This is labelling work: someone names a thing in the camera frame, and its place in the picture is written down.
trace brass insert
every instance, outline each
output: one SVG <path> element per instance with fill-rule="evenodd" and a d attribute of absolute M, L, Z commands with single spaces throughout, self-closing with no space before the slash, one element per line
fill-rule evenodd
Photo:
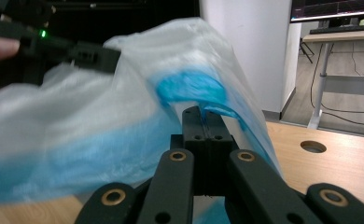
<path fill-rule="evenodd" d="M 186 154 L 181 151 L 175 151 L 170 154 L 170 159 L 172 161 L 184 161 L 186 158 Z"/>
<path fill-rule="evenodd" d="M 333 189 L 322 189 L 319 191 L 319 195 L 325 202 L 335 206 L 346 207 L 348 205 L 347 199 L 341 193 Z"/>
<path fill-rule="evenodd" d="M 107 206 L 120 204 L 126 198 L 126 192 L 122 189 L 110 189 L 101 198 L 101 202 Z"/>
<path fill-rule="evenodd" d="M 255 160 L 255 156 L 249 152 L 239 152 L 237 154 L 237 156 L 238 156 L 238 159 L 240 159 L 242 161 L 254 161 Z"/>

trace cable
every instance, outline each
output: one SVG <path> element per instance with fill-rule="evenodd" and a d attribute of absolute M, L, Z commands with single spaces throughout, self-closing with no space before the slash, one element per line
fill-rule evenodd
<path fill-rule="evenodd" d="M 351 122 L 351 123 L 364 125 L 364 123 L 360 123 L 360 122 L 352 121 L 352 120 L 350 120 L 350 119 L 345 119 L 345 118 L 342 118 L 342 117 L 340 117 L 340 116 L 337 116 L 337 115 L 334 115 L 334 114 L 330 114 L 330 113 L 328 113 L 328 112 L 322 112 L 322 114 L 331 115 L 331 116 L 333 116 L 333 117 L 336 117 L 336 118 L 338 118 L 338 119 L 342 119 L 342 120 L 345 120 L 345 121 L 348 121 L 348 122 Z"/>
<path fill-rule="evenodd" d="M 353 51 L 352 51 L 352 53 L 351 53 L 351 57 L 352 57 L 352 59 L 353 59 L 353 61 L 354 61 L 354 69 L 355 69 L 356 73 L 357 73 L 358 75 L 360 75 L 360 76 L 361 76 L 361 74 L 357 71 L 357 64 L 356 64 L 356 61 L 355 61 L 355 59 L 354 59 L 354 52 L 355 52 L 355 51 L 354 51 L 354 42 L 353 42 Z M 364 114 L 364 111 L 339 110 L 339 109 L 332 109 L 332 108 L 326 107 L 326 106 L 325 106 L 325 105 L 323 105 L 322 103 L 321 103 L 321 105 L 322 105 L 324 108 L 326 108 L 327 110 L 331 110 L 331 111 L 335 111 L 335 112 Z"/>
<path fill-rule="evenodd" d="M 351 58 L 353 58 L 353 61 L 354 61 L 354 70 L 361 77 L 361 74 L 357 71 L 357 63 L 355 62 L 355 59 L 354 59 L 354 42 L 353 42 L 353 52 L 351 53 Z"/>
<path fill-rule="evenodd" d="M 311 106 L 312 106 L 313 108 L 315 108 L 315 107 L 314 107 L 314 104 L 313 104 L 313 86 L 314 86 L 314 80 L 315 80 L 316 69 L 318 68 L 319 59 L 321 58 L 322 47 L 323 47 L 323 44 L 321 44 L 321 48 L 319 49 L 319 53 L 318 53 L 318 60 L 316 61 L 315 70 L 314 70 L 314 73 L 313 73 L 313 80 L 312 80 L 312 82 L 311 82 L 311 87 L 310 87 L 310 102 L 311 102 Z M 324 108 L 326 108 L 326 109 L 328 109 L 328 110 L 331 110 L 331 111 L 337 111 L 337 112 L 346 112 L 346 113 L 364 113 L 363 111 L 362 111 L 362 112 L 359 112 L 359 111 L 348 111 L 348 110 L 336 110 L 336 109 L 328 108 L 328 107 L 326 107 L 326 106 L 324 106 Z M 331 114 L 331 113 L 328 113 L 328 112 L 322 112 L 322 113 L 323 113 L 323 114 L 330 115 L 330 116 L 333 116 L 333 117 L 338 118 L 338 119 L 342 119 L 342 120 L 344 120 L 344 121 L 348 121 L 348 122 L 351 122 L 351 123 L 364 125 L 364 123 L 356 122 L 356 121 L 353 121 L 353 120 L 350 120 L 350 119 L 345 119 L 345 118 L 343 118 L 343 117 L 340 117 L 340 116 L 337 116 L 337 115 L 334 115 L 334 114 Z"/>
<path fill-rule="evenodd" d="M 315 73 L 316 73 L 316 69 L 318 68 L 319 59 L 321 58 L 321 52 L 322 52 L 323 46 L 324 46 L 324 44 L 321 44 L 321 48 L 319 49 L 318 60 L 316 60 L 315 70 L 314 70 L 314 74 L 313 74 L 313 81 L 311 82 L 311 87 L 310 87 L 310 101 L 311 101 L 311 106 L 313 108 L 315 108 L 315 106 L 313 104 L 313 86 L 314 86 L 314 80 L 315 80 Z"/>

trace desk leg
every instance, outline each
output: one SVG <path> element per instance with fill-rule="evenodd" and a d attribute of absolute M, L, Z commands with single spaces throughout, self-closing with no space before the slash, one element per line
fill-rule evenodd
<path fill-rule="evenodd" d="M 322 95 L 324 94 L 325 89 L 325 81 L 327 79 L 327 66 L 328 66 L 328 57 L 330 52 L 330 43 L 325 44 L 325 57 L 322 65 L 322 72 L 319 75 L 319 86 L 316 94 L 315 108 L 313 115 L 310 118 L 310 122 L 308 124 L 309 129 L 317 129 L 319 125 L 319 121 L 321 120 L 322 110 Z"/>

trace table surface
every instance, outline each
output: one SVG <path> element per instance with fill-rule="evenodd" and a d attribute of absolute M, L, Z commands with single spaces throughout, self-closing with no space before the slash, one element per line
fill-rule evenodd
<path fill-rule="evenodd" d="M 305 193 L 315 183 L 347 189 L 364 202 L 364 137 L 267 123 L 286 182 Z M 304 141 L 323 144 L 326 151 L 301 148 Z M 0 205 L 0 224 L 74 223 L 82 204 L 75 197 L 42 203 Z"/>
<path fill-rule="evenodd" d="M 307 35 L 303 38 L 303 42 L 336 42 L 351 40 L 364 40 L 364 31 Z"/>

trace plastic bag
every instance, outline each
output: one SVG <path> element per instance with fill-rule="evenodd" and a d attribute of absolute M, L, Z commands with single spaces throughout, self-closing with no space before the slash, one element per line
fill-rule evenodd
<path fill-rule="evenodd" d="M 0 90 L 0 202 L 37 201 L 151 177 L 180 103 L 237 118 L 279 171 L 261 110 L 231 45 L 200 19 L 171 21 L 105 43 L 114 76 L 61 64 L 40 87 Z"/>

